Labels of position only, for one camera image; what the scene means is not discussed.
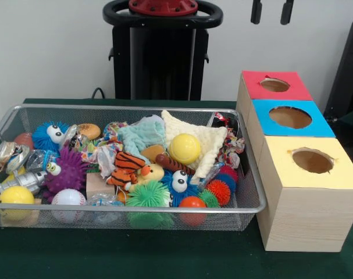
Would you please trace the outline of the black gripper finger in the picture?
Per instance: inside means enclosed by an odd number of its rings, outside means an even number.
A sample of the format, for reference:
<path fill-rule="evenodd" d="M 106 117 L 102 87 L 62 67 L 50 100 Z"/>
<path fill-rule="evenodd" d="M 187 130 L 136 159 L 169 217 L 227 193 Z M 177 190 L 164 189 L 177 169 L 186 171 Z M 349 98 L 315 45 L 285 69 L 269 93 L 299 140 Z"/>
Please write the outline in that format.
<path fill-rule="evenodd" d="M 287 25 L 290 23 L 293 4 L 294 4 L 294 0 L 286 0 L 285 3 L 283 4 L 281 19 L 280 19 L 281 25 Z"/>
<path fill-rule="evenodd" d="M 251 23 L 259 24 L 261 20 L 262 3 L 261 0 L 252 1 Z"/>

